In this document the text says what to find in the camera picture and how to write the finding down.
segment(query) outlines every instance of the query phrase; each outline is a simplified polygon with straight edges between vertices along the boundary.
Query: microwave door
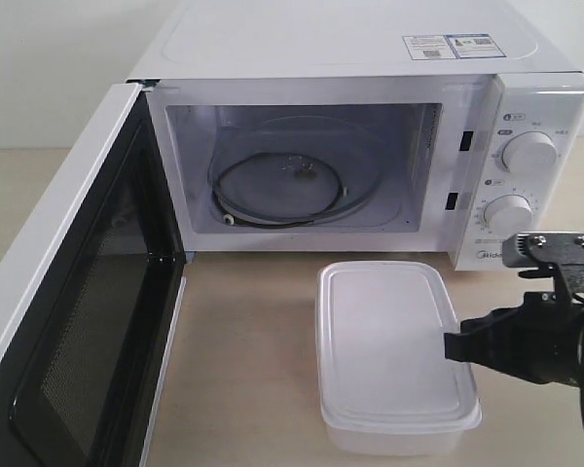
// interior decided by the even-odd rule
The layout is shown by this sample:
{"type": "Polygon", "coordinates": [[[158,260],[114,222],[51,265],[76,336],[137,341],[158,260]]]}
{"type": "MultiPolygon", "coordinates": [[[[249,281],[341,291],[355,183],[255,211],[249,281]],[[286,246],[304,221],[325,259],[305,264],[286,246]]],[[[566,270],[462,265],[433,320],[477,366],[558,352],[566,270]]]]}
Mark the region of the microwave door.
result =
{"type": "Polygon", "coordinates": [[[184,263],[145,94],[114,86],[0,265],[0,465],[139,465],[184,263]]]}

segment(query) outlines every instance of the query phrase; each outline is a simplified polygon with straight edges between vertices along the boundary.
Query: power knob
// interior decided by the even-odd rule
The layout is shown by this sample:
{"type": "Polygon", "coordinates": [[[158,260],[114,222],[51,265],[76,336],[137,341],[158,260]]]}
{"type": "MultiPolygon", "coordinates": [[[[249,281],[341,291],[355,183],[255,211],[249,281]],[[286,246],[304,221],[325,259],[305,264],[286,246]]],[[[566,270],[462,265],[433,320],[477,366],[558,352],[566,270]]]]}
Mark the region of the power knob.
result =
{"type": "Polygon", "coordinates": [[[515,174],[541,173],[552,168],[557,160],[554,141],[540,131],[520,134],[509,141],[502,153],[504,166],[515,174]]]}
{"type": "Polygon", "coordinates": [[[529,229],[532,210],[524,197],[507,195],[487,204],[484,219],[494,234],[508,238],[529,229]]]}

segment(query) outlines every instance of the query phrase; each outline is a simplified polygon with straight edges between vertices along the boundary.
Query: beige table surface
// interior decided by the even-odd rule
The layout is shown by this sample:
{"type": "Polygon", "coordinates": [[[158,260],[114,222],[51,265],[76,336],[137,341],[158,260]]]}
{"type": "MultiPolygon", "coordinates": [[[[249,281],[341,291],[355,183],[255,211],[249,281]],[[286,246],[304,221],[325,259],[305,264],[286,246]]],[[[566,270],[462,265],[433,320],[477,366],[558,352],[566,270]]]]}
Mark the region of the beige table surface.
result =
{"type": "MultiPolygon", "coordinates": [[[[0,152],[0,259],[64,152],[0,152]]],[[[584,138],[543,228],[584,231],[584,138]]],[[[454,272],[441,254],[199,254],[171,352],[149,467],[584,466],[577,391],[475,368],[480,428],[456,452],[359,456],[329,442],[320,417],[313,301],[320,268],[350,259],[429,263],[461,318],[517,305],[545,283],[511,270],[454,272]]]]}

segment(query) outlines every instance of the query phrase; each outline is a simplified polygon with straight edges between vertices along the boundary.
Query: barcode sticker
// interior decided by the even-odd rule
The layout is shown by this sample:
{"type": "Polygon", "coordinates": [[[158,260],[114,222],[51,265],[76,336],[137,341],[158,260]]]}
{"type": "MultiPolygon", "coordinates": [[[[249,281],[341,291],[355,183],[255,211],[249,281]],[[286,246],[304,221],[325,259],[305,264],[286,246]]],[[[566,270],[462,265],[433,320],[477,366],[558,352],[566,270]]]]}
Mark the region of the barcode sticker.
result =
{"type": "Polygon", "coordinates": [[[458,58],[502,58],[506,55],[489,34],[451,34],[446,40],[458,58]]]}
{"type": "Polygon", "coordinates": [[[454,60],[456,55],[445,36],[404,36],[413,60],[454,60]]]}

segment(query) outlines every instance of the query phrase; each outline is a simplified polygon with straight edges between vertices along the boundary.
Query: microwave oven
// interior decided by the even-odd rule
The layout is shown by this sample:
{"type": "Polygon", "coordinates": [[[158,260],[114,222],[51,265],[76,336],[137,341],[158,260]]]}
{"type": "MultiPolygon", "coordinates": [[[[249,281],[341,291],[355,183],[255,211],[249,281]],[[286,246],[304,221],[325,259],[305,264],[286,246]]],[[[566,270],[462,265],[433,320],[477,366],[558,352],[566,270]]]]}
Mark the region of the microwave oven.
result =
{"type": "Polygon", "coordinates": [[[0,264],[0,466],[145,464],[195,253],[500,268],[583,115],[500,0],[182,3],[0,264]]]}

